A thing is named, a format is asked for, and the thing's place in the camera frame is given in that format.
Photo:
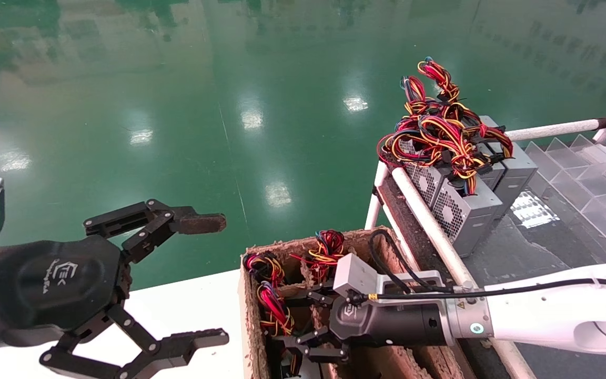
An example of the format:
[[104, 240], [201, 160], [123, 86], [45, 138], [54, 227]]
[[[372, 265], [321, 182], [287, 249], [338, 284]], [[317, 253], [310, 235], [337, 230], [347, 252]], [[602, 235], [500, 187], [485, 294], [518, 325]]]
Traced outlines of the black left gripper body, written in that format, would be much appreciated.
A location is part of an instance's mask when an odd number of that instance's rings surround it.
[[130, 267], [99, 236], [0, 246], [0, 347], [36, 347], [70, 333], [90, 341], [128, 298]]

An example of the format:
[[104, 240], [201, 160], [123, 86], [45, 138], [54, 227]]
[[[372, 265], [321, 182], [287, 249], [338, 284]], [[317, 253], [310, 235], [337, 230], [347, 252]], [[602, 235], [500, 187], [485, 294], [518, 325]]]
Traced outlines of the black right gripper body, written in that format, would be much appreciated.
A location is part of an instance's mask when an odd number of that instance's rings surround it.
[[328, 329], [341, 342], [361, 347], [447, 346], [449, 322], [442, 300], [339, 297]]

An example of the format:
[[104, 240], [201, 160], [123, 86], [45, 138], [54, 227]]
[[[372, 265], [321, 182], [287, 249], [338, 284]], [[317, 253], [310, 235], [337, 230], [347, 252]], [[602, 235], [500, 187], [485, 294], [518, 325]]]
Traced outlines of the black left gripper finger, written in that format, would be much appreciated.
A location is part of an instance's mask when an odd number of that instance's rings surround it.
[[138, 263], [176, 233], [218, 233], [227, 226], [222, 213], [199, 214], [192, 206], [171, 207], [155, 199], [100, 214], [84, 221], [86, 235], [109, 239], [135, 231], [121, 245], [125, 262]]
[[123, 366], [74, 355], [81, 334], [65, 333], [58, 343], [40, 357], [40, 364], [55, 374], [73, 378], [152, 378], [158, 372], [188, 365], [200, 348], [218, 347], [229, 342], [223, 328], [171, 334], [156, 340], [121, 305], [113, 305], [97, 316], [116, 324], [140, 348]]

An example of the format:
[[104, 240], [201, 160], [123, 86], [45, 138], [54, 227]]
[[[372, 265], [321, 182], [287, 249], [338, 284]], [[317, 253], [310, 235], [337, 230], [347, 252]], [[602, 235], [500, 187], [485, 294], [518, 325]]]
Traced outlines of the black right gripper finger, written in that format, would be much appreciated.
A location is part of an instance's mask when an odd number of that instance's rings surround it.
[[349, 344], [327, 326], [300, 336], [276, 336], [274, 342], [299, 361], [306, 358], [316, 363], [340, 364], [349, 360]]
[[326, 310], [331, 310], [334, 306], [335, 300], [339, 297], [337, 294], [332, 293], [318, 293], [316, 291], [303, 291], [301, 293], [294, 294], [293, 296], [287, 296], [284, 298], [284, 303], [289, 308], [299, 307], [317, 307]]

